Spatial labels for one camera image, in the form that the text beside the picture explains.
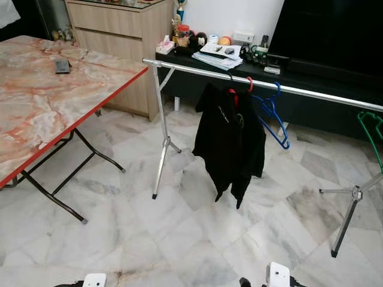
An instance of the black jacket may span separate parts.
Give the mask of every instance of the black jacket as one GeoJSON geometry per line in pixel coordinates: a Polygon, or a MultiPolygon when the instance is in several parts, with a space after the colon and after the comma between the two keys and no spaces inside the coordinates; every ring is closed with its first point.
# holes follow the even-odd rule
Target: black jacket
{"type": "Polygon", "coordinates": [[[208,84],[196,106],[203,112],[199,123],[194,155],[205,160],[205,167],[217,189],[217,201],[232,184],[237,209],[250,183],[251,175],[261,177],[265,161],[266,134],[247,91],[238,93],[235,108],[233,94],[208,84]],[[237,114],[243,117],[244,125],[237,114]]]}

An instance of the rack leg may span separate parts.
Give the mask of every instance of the rack leg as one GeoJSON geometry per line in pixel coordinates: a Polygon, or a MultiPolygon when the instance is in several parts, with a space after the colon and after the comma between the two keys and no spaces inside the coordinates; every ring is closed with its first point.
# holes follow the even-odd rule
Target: rack leg
{"type": "Polygon", "coordinates": [[[343,238],[345,237],[348,225],[351,221],[352,215],[354,214],[355,207],[357,206],[357,203],[362,200],[363,198],[363,192],[362,191],[356,191],[352,193],[352,200],[348,206],[348,210],[346,213],[346,216],[343,220],[341,229],[339,230],[338,236],[335,240],[334,248],[331,250],[331,256],[333,258],[336,258],[338,255],[339,248],[341,247],[343,238]]]}
{"type": "Polygon", "coordinates": [[[372,179],[367,181],[365,184],[363,184],[360,189],[362,191],[368,190],[370,187],[374,186],[377,184],[379,181],[383,179],[383,173],[379,172],[377,175],[375,175],[372,179]]]}
{"type": "Polygon", "coordinates": [[[179,154],[181,153],[181,149],[179,148],[179,147],[177,147],[173,142],[172,142],[172,140],[169,140],[169,144],[170,144],[170,146],[173,148],[173,149],[175,149],[176,150],[176,152],[178,152],[179,154]]]}
{"type": "Polygon", "coordinates": [[[30,176],[28,172],[25,170],[21,171],[21,174],[35,187],[41,192],[43,195],[48,197],[51,201],[59,205],[60,207],[64,208],[66,211],[68,211],[71,215],[76,217],[78,220],[81,221],[82,224],[87,224],[88,220],[83,218],[80,214],[78,214],[76,211],[71,209],[68,205],[66,205],[64,202],[58,200],[53,195],[51,195],[44,187],[42,187],[33,177],[30,176]]]}
{"type": "Polygon", "coordinates": [[[162,175],[162,169],[163,169],[163,164],[165,162],[165,157],[166,157],[166,151],[168,150],[168,146],[169,144],[171,143],[170,141],[170,136],[168,136],[168,138],[163,141],[163,147],[162,147],[162,153],[161,153],[161,159],[160,159],[160,164],[158,166],[158,173],[157,173],[157,179],[156,179],[156,186],[154,187],[154,192],[151,196],[152,199],[156,199],[157,198],[157,194],[158,194],[158,187],[160,185],[160,180],[161,180],[161,175],[162,175]]]}
{"type": "Polygon", "coordinates": [[[350,193],[351,190],[323,190],[323,189],[319,189],[319,192],[320,193],[350,193]]]}
{"type": "Polygon", "coordinates": [[[178,112],[180,110],[180,97],[174,97],[174,111],[178,112]]]}

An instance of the remote control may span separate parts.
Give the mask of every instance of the remote control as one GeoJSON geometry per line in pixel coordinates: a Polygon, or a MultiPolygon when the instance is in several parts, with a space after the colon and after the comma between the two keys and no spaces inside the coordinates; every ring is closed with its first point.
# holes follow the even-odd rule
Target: remote control
{"type": "Polygon", "coordinates": [[[90,273],[85,277],[83,287],[105,287],[106,281],[105,273],[90,273]]]}
{"type": "Polygon", "coordinates": [[[269,35],[262,36],[262,41],[260,46],[263,48],[269,48],[269,35]]]}
{"type": "Polygon", "coordinates": [[[70,64],[66,59],[56,59],[54,60],[54,65],[56,67],[56,74],[69,74],[71,72],[70,64]]]}

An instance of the figurine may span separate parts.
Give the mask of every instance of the figurine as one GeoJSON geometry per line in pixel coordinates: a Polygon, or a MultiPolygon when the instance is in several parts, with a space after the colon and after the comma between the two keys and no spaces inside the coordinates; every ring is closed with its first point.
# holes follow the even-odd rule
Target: figurine
{"type": "Polygon", "coordinates": [[[59,34],[59,39],[62,41],[65,41],[65,36],[64,36],[64,33],[62,32],[62,30],[58,29],[57,32],[59,34]]]}
{"type": "Polygon", "coordinates": [[[176,14],[174,16],[174,19],[172,19],[172,24],[173,24],[173,42],[177,42],[177,40],[175,41],[175,39],[178,38],[178,34],[179,34],[178,25],[182,24],[181,16],[176,14]]]}
{"type": "Polygon", "coordinates": [[[187,0],[174,0],[177,5],[177,14],[180,15],[181,21],[184,19],[184,7],[187,0]]]}
{"type": "Polygon", "coordinates": [[[72,33],[72,26],[70,24],[66,25],[66,29],[64,30],[65,34],[65,41],[73,41],[73,33],[72,33]]]}
{"type": "Polygon", "coordinates": [[[58,31],[56,31],[56,30],[52,31],[52,38],[54,41],[57,41],[60,38],[58,31]]]}

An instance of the red hanger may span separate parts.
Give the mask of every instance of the red hanger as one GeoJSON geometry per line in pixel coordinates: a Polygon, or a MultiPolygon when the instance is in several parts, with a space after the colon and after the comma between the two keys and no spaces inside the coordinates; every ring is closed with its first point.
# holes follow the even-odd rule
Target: red hanger
{"type": "Polygon", "coordinates": [[[232,88],[229,89],[229,93],[234,94],[234,106],[235,106],[235,110],[238,110],[238,95],[237,95],[237,93],[232,88]]]}
{"type": "Polygon", "coordinates": [[[246,77],[250,81],[250,88],[248,89],[249,92],[253,91],[253,79],[251,77],[246,77]]]}

